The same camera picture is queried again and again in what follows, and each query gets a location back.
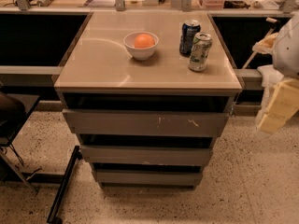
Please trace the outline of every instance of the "bowl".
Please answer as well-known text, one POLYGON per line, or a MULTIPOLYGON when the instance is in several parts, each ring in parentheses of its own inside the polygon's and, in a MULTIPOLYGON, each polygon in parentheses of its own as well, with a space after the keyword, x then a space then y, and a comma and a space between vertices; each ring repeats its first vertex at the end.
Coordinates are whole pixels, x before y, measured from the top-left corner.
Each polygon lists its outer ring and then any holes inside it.
POLYGON ((153 55, 153 53, 155 52, 155 50, 157 49, 159 43, 159 38, 157 35, 153 34, 153 33, 149 33, 149 32, 134 32, 131 33, 129 35, 127 35, 124 39, 123 39, 123 44, 124 46, 127 48, 128 52, 137 60, 140 61, 144 61, 147 60, 150 56, 153 55), (146 49, 136 49, 134 47, 134 41, 135 38, 138 35, 141 34, 148 34, 151 35, 151 37, 154 39, 155 41, 155 45, 153 45, 150 48, 146 48, 146 49))

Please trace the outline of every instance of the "terrazzo floor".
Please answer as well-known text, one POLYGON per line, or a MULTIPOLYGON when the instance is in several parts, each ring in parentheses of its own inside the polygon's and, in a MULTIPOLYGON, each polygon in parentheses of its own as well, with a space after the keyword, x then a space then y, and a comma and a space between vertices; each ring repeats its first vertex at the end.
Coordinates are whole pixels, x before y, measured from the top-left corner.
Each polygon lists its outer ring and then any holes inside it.
MULTIPOLYGON (((254 117, 231 117, 196 189, 107 187, 77 161, 59 217, 65 224, 299 223, 299 118, 273 136, 254 133, 254 117)), ((62 173, 78 140, 59 111, 37 109, 14 142, 24 172, 62 173)), ((0 182, 0 223, 47 223, 58 185, 0 182)))

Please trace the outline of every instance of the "metal stand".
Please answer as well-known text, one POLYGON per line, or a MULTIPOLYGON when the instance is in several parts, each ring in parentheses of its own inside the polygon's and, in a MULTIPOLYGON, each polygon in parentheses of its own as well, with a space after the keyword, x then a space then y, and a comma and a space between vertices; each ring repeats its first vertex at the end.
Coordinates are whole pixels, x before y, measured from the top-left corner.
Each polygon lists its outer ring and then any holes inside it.
POLYGON ((0 158, 12 169, 12 171, 21 179, 21 181, 33 191, 34 194, 37 194, 37 189, 28 182, 25 176, 14 166, 14 164, 7 158, 7 156, 0 149, 0 158))
POLYGON ((72 156, 67 164, 67 168, 65 170, 63 180, 62 180, 61 185, 57 191, 52 208, 50 209, 47 223, 55 223, 55 224, 63 223, 62 220, 59 217, 57 217, 57 213, 60 208, 61 202, 63 200, 68 181, 69 181, 72 171, 74 169, 76 159, 79 159, 79 160, 82 159, 81 153, 79 152, 79 146, 74 147, 72 156))

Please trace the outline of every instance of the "drawer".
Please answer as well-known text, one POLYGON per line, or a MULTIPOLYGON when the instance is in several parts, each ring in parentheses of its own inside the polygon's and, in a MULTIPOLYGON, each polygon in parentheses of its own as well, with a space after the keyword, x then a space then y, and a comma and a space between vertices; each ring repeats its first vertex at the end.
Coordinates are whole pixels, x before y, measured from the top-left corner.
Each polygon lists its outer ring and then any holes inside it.
POLYGON ((206 166, 211 150, 183 147, 80 146, 87 162, 206 166))
POLYGON ((221 136, 228 114, 65 109, 73 133, 221 136))
POLYGON ((155 170, 151 166, 146 165, 143 166, 148 168, 144 168, 144 170, 135 170, 135 167, 132 168, 132 165, 128 166, 128 169, 118 169, 118 167, 110 169, 109 167, 98 166, 97 169, 92 171, 93 177, 101 186, 105 184, 126 184, 184 187, 196 187, 203 177, 199 167, 187 167, 185 170, 176 170, 176 167, 165 168, 165 166, 162 166, 162 170, 159 171, 159 169, 155 170))

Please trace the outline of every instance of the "beige countertop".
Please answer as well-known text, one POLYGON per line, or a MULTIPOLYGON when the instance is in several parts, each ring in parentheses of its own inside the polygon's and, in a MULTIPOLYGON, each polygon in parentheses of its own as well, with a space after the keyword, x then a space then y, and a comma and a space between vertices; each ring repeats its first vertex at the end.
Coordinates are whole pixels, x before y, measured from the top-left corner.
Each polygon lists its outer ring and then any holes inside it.
POLYGON ((204 11, 126 10, 94 12, 55 83, 61 91, 240 91, 241 85, 204 11), (213 37, 207 69, 194 73, 189 58, 178 47, 181 26, 199 20, 213 37), (155 54, 144 62, 131 57, 123 38, 134 31, 149 31, 160 38, 155 54))

